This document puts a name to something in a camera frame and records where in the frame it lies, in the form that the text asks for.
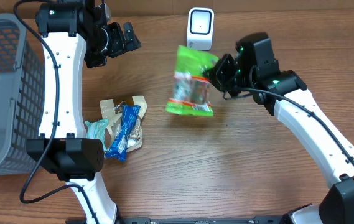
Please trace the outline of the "green snack packet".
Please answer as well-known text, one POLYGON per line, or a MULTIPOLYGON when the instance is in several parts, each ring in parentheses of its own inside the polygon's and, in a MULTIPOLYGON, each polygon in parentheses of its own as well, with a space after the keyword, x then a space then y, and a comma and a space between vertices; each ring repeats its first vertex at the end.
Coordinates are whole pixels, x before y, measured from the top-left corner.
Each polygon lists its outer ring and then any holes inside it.
POLYGON ((219 58, 211 53, 180 45, 174 69, 174 89, 165 110, 184 116, 213 116, 209 102, 210 81, 204 72, 219 58))

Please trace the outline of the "beige brown cookie bag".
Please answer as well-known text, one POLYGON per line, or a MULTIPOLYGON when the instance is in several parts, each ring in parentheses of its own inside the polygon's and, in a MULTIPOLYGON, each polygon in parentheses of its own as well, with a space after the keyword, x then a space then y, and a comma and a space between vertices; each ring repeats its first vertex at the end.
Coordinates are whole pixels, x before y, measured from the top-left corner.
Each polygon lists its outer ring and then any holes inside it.
POLYGON ((105 134, 105 146, 112 145, 116 136, 121 131, 121 116, 123 112, 123 105, 140 106, 136 125, 128 136, 127 152, 134 151, 142 146, 142 124, 141 121, 147 110, 147 103, 142 95, 139 96, 125 96, 115 99, 101 100, 100 109, 103 119, 108 120, 105 134))

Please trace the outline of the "light teal snack packet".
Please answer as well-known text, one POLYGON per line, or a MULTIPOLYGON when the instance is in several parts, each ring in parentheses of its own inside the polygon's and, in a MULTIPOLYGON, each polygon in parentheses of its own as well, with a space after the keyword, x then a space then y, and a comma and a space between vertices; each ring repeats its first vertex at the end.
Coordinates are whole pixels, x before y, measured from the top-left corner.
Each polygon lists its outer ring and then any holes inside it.
POLYGON ((105 146, 105 132, 108 123, 109 121, 107 119, 100 119, 92 123, 85 121, 85 126, 88 128, 86 138, 100 140, 105 152, 108 151, 108 148, 105 146))

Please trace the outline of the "blue snack bar wrapper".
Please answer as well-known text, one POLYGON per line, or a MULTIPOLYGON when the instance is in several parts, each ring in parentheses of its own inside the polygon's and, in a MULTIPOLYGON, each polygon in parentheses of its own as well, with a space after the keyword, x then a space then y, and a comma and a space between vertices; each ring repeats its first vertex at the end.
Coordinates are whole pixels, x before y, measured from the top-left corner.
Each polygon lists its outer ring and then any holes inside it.
POLYGON ((120 133, 115 137, 108 151, 105 153, 105 157, 107 159, 116 158, 121 162, 126 160, 128 137, 136 125, 136 120, 140 108, 141 107, 139 105, 123 105, 123 112, 121 115, 121 130, 120 133))

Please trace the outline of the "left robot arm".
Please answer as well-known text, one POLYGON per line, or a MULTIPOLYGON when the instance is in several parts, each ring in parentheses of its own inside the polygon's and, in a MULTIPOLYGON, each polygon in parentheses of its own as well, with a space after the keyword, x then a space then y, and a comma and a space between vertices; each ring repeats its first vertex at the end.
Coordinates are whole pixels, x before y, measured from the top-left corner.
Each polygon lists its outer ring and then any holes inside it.
POLYGON ((106 65, 140 48, 130 23, 112 22, 109 7, 93 1, 42 1, 36 37, 45 55, 44 112, 39 137, 26 144, 38 167, 55 174, 76 194, 86 223, 121 223, 101 170, 105 158, 124 160, 140 107, 121 107, 121 129, 110 147, 86 136, 82 115, 82 70, 106 65))

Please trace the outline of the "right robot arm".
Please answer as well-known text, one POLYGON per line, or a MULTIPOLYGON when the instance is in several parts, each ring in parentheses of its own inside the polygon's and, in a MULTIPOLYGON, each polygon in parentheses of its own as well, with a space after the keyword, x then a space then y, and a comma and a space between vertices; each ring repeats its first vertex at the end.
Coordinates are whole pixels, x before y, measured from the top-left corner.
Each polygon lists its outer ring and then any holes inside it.
POLYGON ((328 185, 320 204, 312 203, 277 217, 278 223, 354 223, 354 145, 316 103, 305 82, 282 71, 265 32, 243 37, 236 56, 225 54, 204 75, 231 99, 247 91, 284 124, 315 161, 328 185))

